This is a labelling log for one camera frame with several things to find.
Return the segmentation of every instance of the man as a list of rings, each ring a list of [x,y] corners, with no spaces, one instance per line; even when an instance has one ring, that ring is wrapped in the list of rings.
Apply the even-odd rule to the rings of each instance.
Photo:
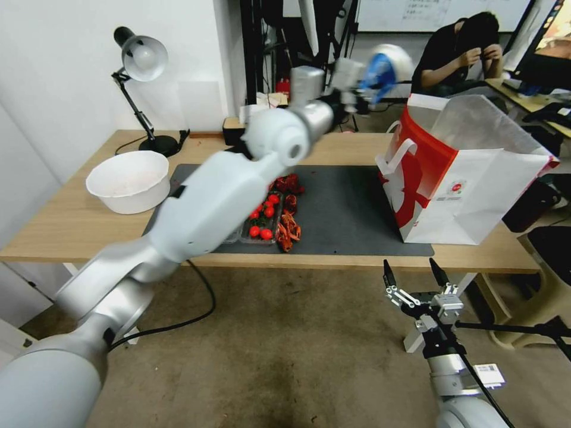
[[[495,15],[481,12],[442,27],[429,39],[412,77],[412,92],[449,96],[481,82],[466,81],[480,59],[486,78],[499,77],[503,68]]]

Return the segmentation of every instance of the lamp shade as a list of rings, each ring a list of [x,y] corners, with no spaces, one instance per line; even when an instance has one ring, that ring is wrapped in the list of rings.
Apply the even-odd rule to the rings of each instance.
[[[131,78],[151,81],[162,74],[168,54],[161,42],[152,37],[137,36],[127,27],[117,28],[114,38],[121,47],[123,67]]]

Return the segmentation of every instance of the white bowl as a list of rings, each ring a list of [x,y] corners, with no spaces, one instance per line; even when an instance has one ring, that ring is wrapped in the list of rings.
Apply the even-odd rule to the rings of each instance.
[[[147,211],[170,191],[168,160],[150,150],[123,153],[93,168],[85,187],[116,213]]]

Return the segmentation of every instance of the hand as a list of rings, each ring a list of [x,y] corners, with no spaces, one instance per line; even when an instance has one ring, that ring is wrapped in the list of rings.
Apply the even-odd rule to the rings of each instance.
[[[501,59],[501,46],[489,45],[484,49],[484,59],[498,60]]]
[[[482,49],[480,48],[473,48],[464,52],[457,58],[459,67],[470,67],[476,64],[480,60],[481,54]]]

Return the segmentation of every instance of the concrete floor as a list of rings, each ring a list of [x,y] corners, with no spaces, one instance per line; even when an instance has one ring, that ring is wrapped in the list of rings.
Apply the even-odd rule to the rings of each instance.
[[[357,123],[384,132],[401,110]],[[113,351],[89,428],[434,427],[428,366],[402,346],[412,319],[384,299],[380,270],[203,271],[216,312]],[[397,272],[397,280],[408,291],[435,290],[427,273]],[[141,329],[209,307],[190,268],[154,289]],[[462,319],[476,321],[469,304]],[[23,329],[42,338],[72,328],[52,307]],[[458,336],[472,363],[500,366],[507,385],[493,394],[517,428],[571,427],[571,366],[559,350],[506,351],[485,332]]]

